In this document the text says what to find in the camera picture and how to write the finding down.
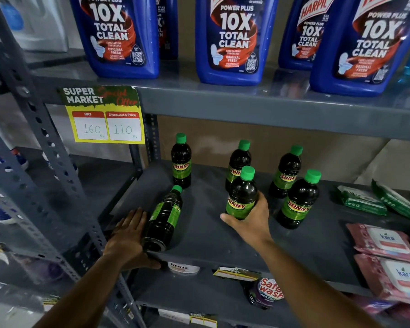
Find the green wipes packet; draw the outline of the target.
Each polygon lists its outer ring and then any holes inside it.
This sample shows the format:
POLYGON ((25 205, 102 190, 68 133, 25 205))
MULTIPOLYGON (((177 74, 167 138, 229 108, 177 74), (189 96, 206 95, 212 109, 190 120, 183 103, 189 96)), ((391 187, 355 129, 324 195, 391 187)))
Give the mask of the green wipes packet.
POLYGON ((371 187, 373 193, 383 204, 410 220, 410 201, 408 199, 374 179, 372 179, 371 187))
POLYGON ((357 209, 367 213, 387 216, 387 207, 374 194, 360 189, 337 186, 340 202, 349 208, 357 209))

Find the grey metal shelf rack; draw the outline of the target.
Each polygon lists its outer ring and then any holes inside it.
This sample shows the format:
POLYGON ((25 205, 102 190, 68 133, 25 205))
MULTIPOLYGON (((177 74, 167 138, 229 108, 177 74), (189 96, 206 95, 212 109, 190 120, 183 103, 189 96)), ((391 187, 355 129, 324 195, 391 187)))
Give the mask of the grey metal shelf rack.
MULTIPOLYGON (((0 33, 5 35, 7 43, 16 46, 10 31, 5 27, 5 20, 0 10, 0 33)), ((325 130, 328 132, 363 135, 374 135, 389 139, 410 140, 410 109, 394 106, 397 96, 382 94, 380 98, 327 97, 320 93, 308 92, 302 99, 290 99, 279 96, 278 82, 272 92, 260 93, 259 89, 250 87, 223 87, 201 84, 190 77, 178 77, 170 81, 167 76, 157 80, 120 80, 96 79, 90 73, 85 62, 75 63, 78 70, 83 70, 81 77, 64 75, 55 77, 58 72, 47 68, 47 77, 40 77, 27 70, 22 55, 17 55, 17 68, 23 68, 21 85, 11 76, 10 67, 5 67, 6 60, 0 60, 0 71, 5 74, 6 85, 11 88, 34 134, 37 135, 43 148, 49 153, 54 149, 49 147, 48 138, 41 130, 53 130, 54 123, 50 120, 45 103, 60 104, 59 87, 66 84, 130 84, 137 88, 138 97, 144 106, 146 115, 145 130, 150 129, 150 119, 155 120, 153 128, 158 131, 154 115, 206 119, 232 123, 251 124, 258 126, 290 127, 305 130, 325 130)), ((12 253, 34 259, 54 262, 69 276, 70 280, 78 280, 84 272, 85 263, 90 263, 87 257, 78 261, 85 254, 84 249, 92 243, 101 251, 105 244, 104 235, 100 229, 99 217, 103 209, 108 211, 109 203, 120 198, 121 189, 108 189, 108 199, 96 204, 96 199, 102 198, 102 188, 99 187, 99 197, 88 199, 82 188, 90 185, 89 178, 79 167, 79 174, 68 179, 59 175, 55 181, 50 176, 47 182, 53 185, 55 193, 45 196, 33 179, 19 166, 18 162, 10 161, 15 172, 5 170, 0 164, 0 204, 9 215, 12 215, 21 231, 11 227, 8 231, 0 226, 0 231, 10 233, 8 240, 0 239, 12 253), (84 205, 97 205, 97 214, 84 205)), ((175 245, 166 252, 159 253, 162 259, 174 260, 201 265, 214 269, 220 265, 245 267, 248 270, 268 271, 254 254, 247 251, 246 245, 237 248, 235 235, 228 234, 224 226, 218 223, 217 213, 222 208, 221 201, 226 199, 223 181, 224 170, 221 167, 211 167, 202 164, 193 165, 191 190, 187 190, 187 221, 181 223, 181 229, 175 231, 175 245)), ((366 281, 357 270, 356 263, 351 258, 350 250, 344 250, 342 243, 346 240, 344 232, 347 229, 341 221, 362 221, 377 224, 368 213, 356 211, 347 213, 344 206, 332 201, 333 186, 338 182, 321 180, 321 207, 315 207, 315 221, 309 223, 309 231, 314 235, 299 242, 298 235, 309 235, 309 232, 297 232, 296 235, 284 239, 284 245, 294 246, 291 253, 306 264, 312 271, 327 278, 326 281, 339 291, 372 296, 366 281)))

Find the purple detergent pouch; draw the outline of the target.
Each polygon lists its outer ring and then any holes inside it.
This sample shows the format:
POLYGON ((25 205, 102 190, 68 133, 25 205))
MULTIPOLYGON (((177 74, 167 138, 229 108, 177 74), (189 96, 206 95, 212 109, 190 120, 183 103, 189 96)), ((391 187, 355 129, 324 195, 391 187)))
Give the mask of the purple detergent pouch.
POLYGON ((274 303, 284 299, 284 294, 274 279, 260 277, 246 288, 248 301, 261 309, 267 310, 274 303))

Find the person's left forearm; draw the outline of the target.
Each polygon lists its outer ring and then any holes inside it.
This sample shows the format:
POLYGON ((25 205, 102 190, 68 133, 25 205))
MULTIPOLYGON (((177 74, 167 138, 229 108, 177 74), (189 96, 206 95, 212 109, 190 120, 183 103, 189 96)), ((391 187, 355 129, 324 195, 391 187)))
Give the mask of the person's left forearm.
POLYGON ((86 328, 100 317, 126 261, 103 255, 65 296, 38 320, 33 328, 86 328))

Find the person's right hand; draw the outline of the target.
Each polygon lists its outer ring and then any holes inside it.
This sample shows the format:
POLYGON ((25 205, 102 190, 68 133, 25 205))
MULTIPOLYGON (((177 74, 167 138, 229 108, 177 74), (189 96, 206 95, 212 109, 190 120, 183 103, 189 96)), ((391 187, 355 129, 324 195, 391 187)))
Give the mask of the person's right hand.
POLYGON ((257 202, 246 219, 241 220, 240 237, 256 251, 265 243, 273 242, 269 231, 268 202, 262 192, 257 193, 257 202))

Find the pink wipes packet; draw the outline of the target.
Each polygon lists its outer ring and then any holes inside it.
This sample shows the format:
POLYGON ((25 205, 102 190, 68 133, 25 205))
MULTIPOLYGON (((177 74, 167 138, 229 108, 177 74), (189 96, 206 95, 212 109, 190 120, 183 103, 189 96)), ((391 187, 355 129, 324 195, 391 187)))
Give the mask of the pink wipes packet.
POLYGON ((404 232, 361 223, 346 227, 357 252, 410 263, 410 240, 404 232))
POLYGON ((398 304, 397 301, 382 300, 356 294, 346 294, 346 296, 358 307, 371 315, 377 315, 398 304))
POLYGON ((354 259, 374 296, 410 304, 410 263, 367 254, 354 259))
POLYGON ((387 310, 388 315, 399 322, 410 324, 410 304, 399 303, 387 310))

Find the white blue detergent pack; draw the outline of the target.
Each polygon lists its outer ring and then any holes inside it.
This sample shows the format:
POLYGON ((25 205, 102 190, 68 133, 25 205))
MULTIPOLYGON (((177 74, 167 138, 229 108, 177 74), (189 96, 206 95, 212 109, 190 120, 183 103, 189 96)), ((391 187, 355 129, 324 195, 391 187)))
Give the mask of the white blue detergent pack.
POLYGON ((68 51, 59 0, 0 0, 0 8, 23 50, 68 51))

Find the person's right forearm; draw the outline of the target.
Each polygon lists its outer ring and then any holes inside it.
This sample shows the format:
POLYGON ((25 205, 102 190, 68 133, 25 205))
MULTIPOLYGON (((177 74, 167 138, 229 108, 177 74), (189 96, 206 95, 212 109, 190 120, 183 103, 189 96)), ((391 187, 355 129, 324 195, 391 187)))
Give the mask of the person's right forearm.
POLYGON ((383 328, 374 318, 284 252, 274 241, 256 245, 304 328, 383 328))

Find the yellow green price sign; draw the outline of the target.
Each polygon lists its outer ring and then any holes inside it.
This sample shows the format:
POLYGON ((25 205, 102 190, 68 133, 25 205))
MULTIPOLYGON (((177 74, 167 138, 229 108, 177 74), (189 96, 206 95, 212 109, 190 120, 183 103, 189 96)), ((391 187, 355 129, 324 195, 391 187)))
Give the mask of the yellow green price sign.
POLYGON ((77 143, 145 144, 135 87, 97 85, 58 88, 77 143))

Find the white shelf label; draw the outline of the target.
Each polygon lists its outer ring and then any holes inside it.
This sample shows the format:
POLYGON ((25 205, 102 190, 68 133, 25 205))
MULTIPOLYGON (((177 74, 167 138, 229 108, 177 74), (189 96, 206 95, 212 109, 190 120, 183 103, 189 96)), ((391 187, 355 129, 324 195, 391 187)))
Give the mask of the white shelf label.
POLYGON ((175 312, 171 310, 165 310, 165 309, 158 309, 158 314, 159 316, 163 318, 177 321, 177 322, 180 322, 186 325, 189 325, 191 323, 189 314, 184 314, 184 313, 175 312))

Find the person's left hand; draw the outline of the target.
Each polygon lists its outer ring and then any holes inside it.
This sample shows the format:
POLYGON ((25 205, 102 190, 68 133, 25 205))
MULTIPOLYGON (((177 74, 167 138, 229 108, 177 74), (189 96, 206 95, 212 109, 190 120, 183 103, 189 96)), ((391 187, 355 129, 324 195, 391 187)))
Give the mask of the person's left hand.
POLYGON ((107 241, 102 257, 110 259, 120 271, 142 268, 141 239, 147 222, 147 213, 140 208, 140 233, 127 231, 127 216, 123 218, 123 229, 114 238, 114 231, 107 241))

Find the white lidded jar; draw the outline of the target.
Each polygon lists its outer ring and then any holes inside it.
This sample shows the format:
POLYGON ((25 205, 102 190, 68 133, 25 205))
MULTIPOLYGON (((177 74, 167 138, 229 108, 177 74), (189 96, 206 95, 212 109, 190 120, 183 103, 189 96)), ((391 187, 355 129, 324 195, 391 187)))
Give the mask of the white lidded jar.
POLYGON ((194 265, 187 265, 187 264, 179 264, 179 263, 173 263, 173 262, 167 262, 169 270, 176 274, 181 274, 181 275, 196 275, 200 271, 199 266, 194 266, 194 265))

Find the blue cleaner bottle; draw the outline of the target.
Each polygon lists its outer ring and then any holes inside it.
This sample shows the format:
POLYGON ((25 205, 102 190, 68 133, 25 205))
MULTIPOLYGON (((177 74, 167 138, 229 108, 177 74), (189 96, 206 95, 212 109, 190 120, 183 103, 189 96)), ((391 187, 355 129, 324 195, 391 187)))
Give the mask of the blue cleaner bottle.
POLYGON ((281 42, 281 69, 311 70, 334 0, 294 0, 281 42))
POLYGON ((156 0, 70 0, 87 61, 98 77, 159 75, 156 0))
POLYGON ((329 15, 311 90, 380 95, 410 49, 410 0, 334 0, 329 15))
POLYGON ((279 0, 196 0, 200 82, 256 86, 263 76, 279 0))
POLYGON ((178 59, 178 5, 177 0, 156 0, 159 57, 178 59))

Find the dark bottle green cap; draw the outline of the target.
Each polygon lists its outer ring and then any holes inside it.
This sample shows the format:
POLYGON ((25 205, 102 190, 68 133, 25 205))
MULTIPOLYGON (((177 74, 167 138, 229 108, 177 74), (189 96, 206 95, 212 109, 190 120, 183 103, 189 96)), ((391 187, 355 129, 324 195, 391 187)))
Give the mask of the dark bottle green cap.
POLYGON ((142 237, 145 251, 162 252, 168 248, 180 217, 183 189, 174 185, 153 210, 142 237))
POLYGON ((318 183, 322 173, 309 169, 303 178, 295 181, 282 204, 277 221, 286 229, 299 227, 320 195, 318 183))
POLYGON ((191 185, 192 151, 187 144, 185 133, 176 134, 176 142, 171 149, 172 173, 174 185, 183 189, 191 185))
POLYGON ((268 190, 272 198, 285 198, 288 195, 301 170, 300 155, 302 152, 303 146, 293 145, 290 152, 281 157, 268 190))
POLYGON ((258 189, 254 176, 253 167, 243 166, 240 176, 230 185, 225 212, 237 220, 246 219, 256 204, 258 189))
POLYGON ((251 165, 250 145, 250 141, 241 139, 238 148, 231 154, 225 179, 225 189, 227 192, 229 192, 232 182, 240 176, 242 168, 251 165))

